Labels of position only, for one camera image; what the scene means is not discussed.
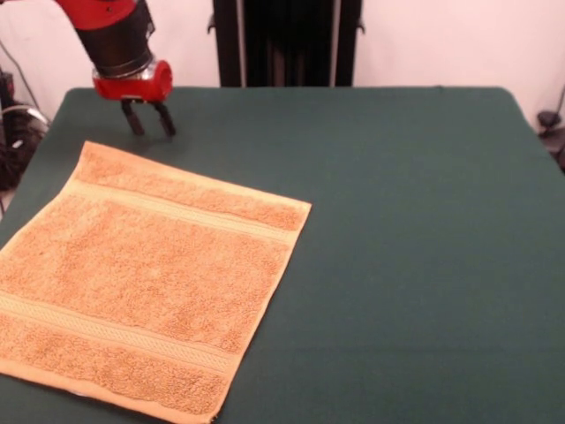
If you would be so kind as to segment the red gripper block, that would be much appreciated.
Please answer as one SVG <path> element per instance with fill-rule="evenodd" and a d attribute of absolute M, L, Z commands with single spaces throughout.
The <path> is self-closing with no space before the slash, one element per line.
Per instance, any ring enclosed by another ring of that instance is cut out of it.
<path fill-rule="evenodd" d="M 169 109 L 163 103 L 173 88 L 173 74 L 167 61 L 153 60 L 143 71 L 121 79 L 103 78 L 94 71 L 93 83 L 101 97 L 120 101 L 122 112 L 135 135 L 144 135 L 145 130 L 132 107 L 133 100 L 153 102 L 166 135 L 172 137 L 177 133 Z"/>

